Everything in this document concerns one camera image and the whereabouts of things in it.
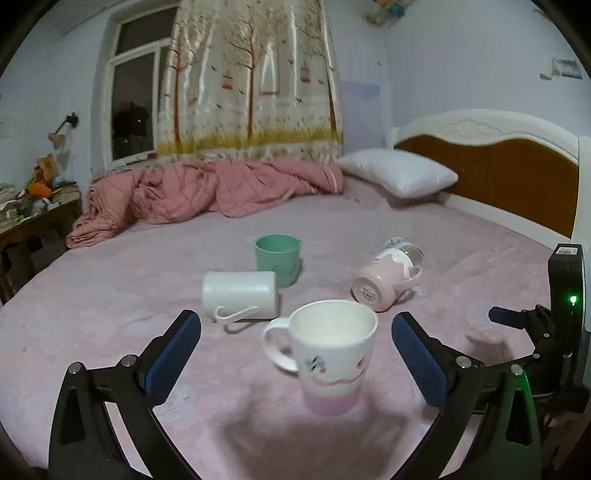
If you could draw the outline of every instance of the desk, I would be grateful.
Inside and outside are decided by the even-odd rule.
[[[33,235],[45,235],[59,220],[65,218],[69,213],[74,215],[74,218],[78,218],[82,214],[82,201],[80,199],[64,203],[40,215],[30,217],[18,225],[0,232],[0,252],[8,245],[24,242]],[[14,297],[14,292],[4,271],[2,261],[0,261],[0,300],[4,304],[12,297]]]

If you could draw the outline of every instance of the window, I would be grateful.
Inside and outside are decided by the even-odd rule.
[[[177,8],[121,22],[106,74],[103,156],[107,169],[155,156],[160,84]]]

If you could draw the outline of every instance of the white headboard frame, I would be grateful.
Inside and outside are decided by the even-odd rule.
[[[419,135],[431,135],[460,145],[490,145],[522,138],[551,148],[579,166],[579,197],[573,228],[573,242],[591,245],[591,138],[577,137],[568,130],[524,113],[493,109],[455,110],[419,118],[391,129],[386,145]],[[458,195],[441,193],[445,205],[464,210],[525,235],[549,248],[571,239],[510,212]],[[591,249],[587,255],[591,261]]]

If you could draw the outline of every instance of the purple mug base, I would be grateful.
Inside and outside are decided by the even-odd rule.
[[[355,406],[361,396],[361,388],[343,397],[322,397],[304,390],[304,402],[314,413],[320,415],[338,415]]]

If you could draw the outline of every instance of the brown headboard panel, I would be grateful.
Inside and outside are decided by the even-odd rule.
[[[459,145],[419,135],[395,146],[448,166],[460,179],[446,191],[527,218],[571,237],[579,168],[558,152],[530,140]]]

